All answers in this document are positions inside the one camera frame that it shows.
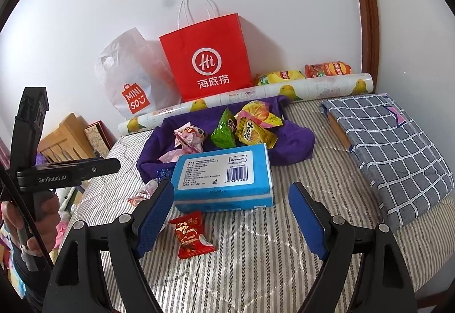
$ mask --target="hand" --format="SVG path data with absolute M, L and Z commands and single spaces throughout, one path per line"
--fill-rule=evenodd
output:
M 46 216 L 41 221 L 35 222 L 35 225 L 43 239 L 47 252 L 51 252 L 55 246 L 57 225 L 60 223 L 60 215 L 58 214 L 60 203 L 57 195 L 54 195 L 51 199 L 44 202 L 41 209 L 46 213 Z M 10 231 L 11 241 L 20 248 L 17 230 L 20 230 L 24 226 L 24 220 L 22 219 L 19 210 L 12 202 L 2 202 L 1 212 L 3 220 Z M 27 247 L 35 252 L 36 255 L 43 255 L 35 237 L 32 237 L 27 241 Z

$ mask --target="white label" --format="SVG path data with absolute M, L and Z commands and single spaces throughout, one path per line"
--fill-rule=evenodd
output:
M 250 91 L 238 92 L 236 94 L 230 94 L 227 96 L 229 104 L 240 103 L 248 100 L 254 100 L 258 98 L 256 90 L 251 89 Z
M 237 152 L 186 159 L 178 190 L 193 190 L 254 183 L 253 152 Z

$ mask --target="barcode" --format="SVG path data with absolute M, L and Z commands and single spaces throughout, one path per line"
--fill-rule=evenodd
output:
M 226 182 L 234 181 L 247 181 L 248 180 L 248 167 L 235 167 L 228 168 L 226 174 Z

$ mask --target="screw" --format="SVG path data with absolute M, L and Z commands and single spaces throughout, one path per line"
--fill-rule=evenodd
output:
M 332 218 L 332 221 L 335 223 L 335 224 L 339 224 L 339 225 L 342 225 L 344 224 L 344 218 L 340 215 L 335 215 L 333 218 Z
M 118 221 L 120 223 L 126 223 L 126 222 L 129 222 L 130 219 L 131 219 L 131 215 L 125 213 L 125 214 L 120 215 L 120 217 L 118 218 Z
M 73 228 L 75 230 L 80 230 L 81 228 L 83 228 L 83 226 L 84 226 L 83 221 L 77 221 L 76 223 L 73 224 Z
M 389 232 L 390 228 L 388 228 L 388 226 L 386 224 L 381 223 L 379 225 L 379 230 L 383 233 L 387 233 L 387 232 Z

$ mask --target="yellow snack packet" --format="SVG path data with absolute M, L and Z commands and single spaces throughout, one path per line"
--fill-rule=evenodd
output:
M 235 134 L 238 140 L 246 145 L 266 144 L 268 149 L 273 148 L 278 140 L 276 134 L 263 129 L 247 118 L 237 121 Z
M 258 78 L 256 86 L 261 86 L 263 84 L 270 84 L 270 83 L 280 83 L 280 82 L 287 82 L 293 80 L 302 80 L 305 78 L 302 73 L 299 71 L 278 71 L 264 74 L 263 76 Z
M 283 121 L 280 118 L 269 112 L 269 106 L 269 104 L 263 101 L 251 101 L 235 115 L 235 119 L 248 118 L 262 128 L 272 128 L 283 125 Z

